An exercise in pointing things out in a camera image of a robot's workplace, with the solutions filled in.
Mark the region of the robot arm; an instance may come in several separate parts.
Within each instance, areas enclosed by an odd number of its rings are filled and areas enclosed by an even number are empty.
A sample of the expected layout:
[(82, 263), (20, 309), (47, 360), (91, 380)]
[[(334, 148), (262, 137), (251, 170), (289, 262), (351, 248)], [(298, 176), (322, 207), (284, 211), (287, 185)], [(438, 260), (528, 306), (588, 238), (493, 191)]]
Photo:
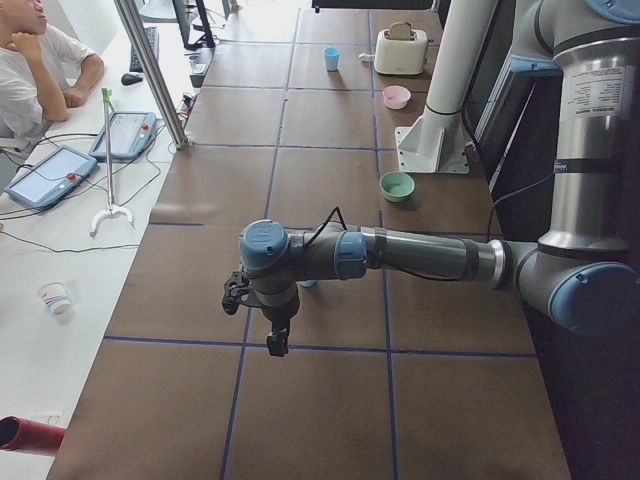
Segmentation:
[(478, 243), (347, 225), (339, 211), (310, 232), (258, 220), (239, 237), (241, 262), (222, 307), (260, 309), (273, 356), (288, 351), (305, 281), (397, 270), (435, 281), (511, 286), (555, 324), (585, 336), (639, 317), (639, 276), (619, 234), (625, 144), (639, 126), (639, 5), (635, 1), (520, 1), (511, 68), (560, 73), (562, 92), (551, 220), (536, 242)]

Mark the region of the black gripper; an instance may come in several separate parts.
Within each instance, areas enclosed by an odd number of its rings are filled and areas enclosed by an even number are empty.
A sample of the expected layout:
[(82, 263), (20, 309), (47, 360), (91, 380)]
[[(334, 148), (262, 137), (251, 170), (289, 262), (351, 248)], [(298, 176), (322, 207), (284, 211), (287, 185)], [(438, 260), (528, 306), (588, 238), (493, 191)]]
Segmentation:
[(240, 306), (260, 309), (272, 323), (266, 337), (271, 356), (280, 355), (280, 346), (283, 354), (289, 353), (290, 320), (300, 306), (298, 287), (293, 281), (273, 276), (251, 279), (245, 270), (234, 271), (224, 283), (222, 308), (234, 315)]

